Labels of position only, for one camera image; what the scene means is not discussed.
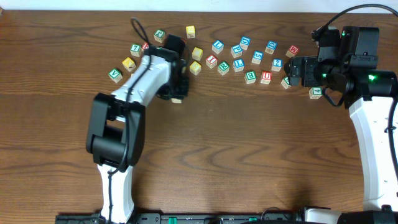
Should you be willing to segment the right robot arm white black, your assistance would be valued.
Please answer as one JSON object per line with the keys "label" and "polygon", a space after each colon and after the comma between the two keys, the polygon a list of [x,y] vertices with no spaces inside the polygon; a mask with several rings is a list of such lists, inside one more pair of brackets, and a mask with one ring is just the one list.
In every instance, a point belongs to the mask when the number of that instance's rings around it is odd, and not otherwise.
{"label": "right robot arm white black", "polygon": [[316,56],[292,57],[290,85],[309,87],[344,106],[357,134],[364,176],[362,212],[305,208],[304,223],[397,223],[397,76],[377,69],[379,29],[322,26],[312,32]]}

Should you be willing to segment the red A block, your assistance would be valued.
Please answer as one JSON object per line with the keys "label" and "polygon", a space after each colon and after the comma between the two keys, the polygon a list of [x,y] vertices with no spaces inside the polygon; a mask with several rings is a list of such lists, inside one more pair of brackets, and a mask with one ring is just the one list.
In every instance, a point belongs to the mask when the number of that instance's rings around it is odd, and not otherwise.
{"label": "red A block", "polygon": [[172,103],[176,103],[176,104],[181,104],[182,103],[182,100],[177,99],[177,98],[172,98],[171,101],[172,101]]}

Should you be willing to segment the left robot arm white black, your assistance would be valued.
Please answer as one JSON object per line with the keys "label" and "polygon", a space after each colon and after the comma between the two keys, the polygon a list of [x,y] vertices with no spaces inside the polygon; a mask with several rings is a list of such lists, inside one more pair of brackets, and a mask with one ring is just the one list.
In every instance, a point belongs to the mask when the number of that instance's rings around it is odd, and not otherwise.
{"label": "left robot arm white black", "polygon": [[146,108],[156,96],[165,100],[187,96],[183,52],[183,48],[150,46],[123,86],[93,100],[86,150],[103,182],[102,222],[127,223],[132,216],[132,171],[144,148]]}

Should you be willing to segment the red I block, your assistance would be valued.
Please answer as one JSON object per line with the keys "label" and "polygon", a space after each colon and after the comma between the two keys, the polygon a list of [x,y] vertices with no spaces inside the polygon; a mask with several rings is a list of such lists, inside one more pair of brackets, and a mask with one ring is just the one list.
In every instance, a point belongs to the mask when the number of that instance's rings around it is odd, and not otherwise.
{"label": "red I block", "polygon": [[209,55],[206,58],[206,65],[209,68],[214,68],[217,65],[217,63],[218,63],[218,59],[213,54]]}

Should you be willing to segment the blue 2 block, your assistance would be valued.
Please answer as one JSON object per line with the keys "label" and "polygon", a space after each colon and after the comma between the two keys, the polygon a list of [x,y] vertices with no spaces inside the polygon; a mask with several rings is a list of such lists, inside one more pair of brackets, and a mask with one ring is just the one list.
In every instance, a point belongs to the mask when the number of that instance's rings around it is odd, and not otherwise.
{"label": "blue 2 block", "polygon": [[272,61],[271,70],[275,72],[279,72],[282,69],[283,60],[279,58],[274,58]]}

